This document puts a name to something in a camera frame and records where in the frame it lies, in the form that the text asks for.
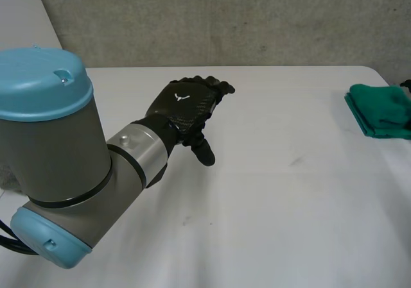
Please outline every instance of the gray wall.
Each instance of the gray wall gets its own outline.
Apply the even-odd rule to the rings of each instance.
[[[89,67],[367,65],[411,78],[411,0],[42,0]]]

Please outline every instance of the light blue end cap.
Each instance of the light blue end cap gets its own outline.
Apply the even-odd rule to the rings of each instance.
[[[0,51],[0,119],[34,122],[83,108],[93,89],[82,61],[62,49]]]
[[[13,232],[29,248],[59,267],[75,267],[92,249],[44,217],[21,207],[12,217]]]

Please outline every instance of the green cloth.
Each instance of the green cloth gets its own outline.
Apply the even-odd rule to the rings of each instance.
[[[411,100],[401,87],[353,85],[345,101],[365,136],[411,139]]]

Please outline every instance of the black ring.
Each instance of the black ring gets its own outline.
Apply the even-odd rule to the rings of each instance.
[[[30,201],[40,207],[44,207],[44,208],[66,208],[66,207],[70,207],[73,205],[76,205],[78,203],[82,203],[85,200],[88,200],[89,198],[92,198],[94,195],[96,195],[97,193],[99,193],[99,191],[101,191],[106,184],[108,184],[108,182],[111,179],[111,176],[113,174],[113,161],[110,158],[110,169],[109,172],[107,173],[106,177],[104,177],[103,181],[101,181],[96,187],[93,187],[90,191],[81,194],[79,196],[73,197],[73,198],[69,198],[67,200],[63,200],[63,201],[39,201],[36,200],[34,198],[29,197]]]
[[[147,185],[147,178],[139,162],[137,162],[135,158],[133,158],[127,151],[125,151],[124,149],[121,149],[119,146],[107,144],[107,147],[109,147],[109,150],[121,155],[128,163],[130,163],[130,165],[134,168],[134,170],[136,171],[136,173],[139,175],[141,179],[142,189],[145,189]]]

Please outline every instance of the white table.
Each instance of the white table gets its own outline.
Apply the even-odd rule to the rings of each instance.
[[[366,67],[89,69],[107,138],[141,118],[171,79],[231,82],[207,123],[216,165],[173,152],[72,270],[0,250],[2,288],[408,288],[411,147],[364,137],[344,101]],[[9,221],[26,199],[6,193]]]

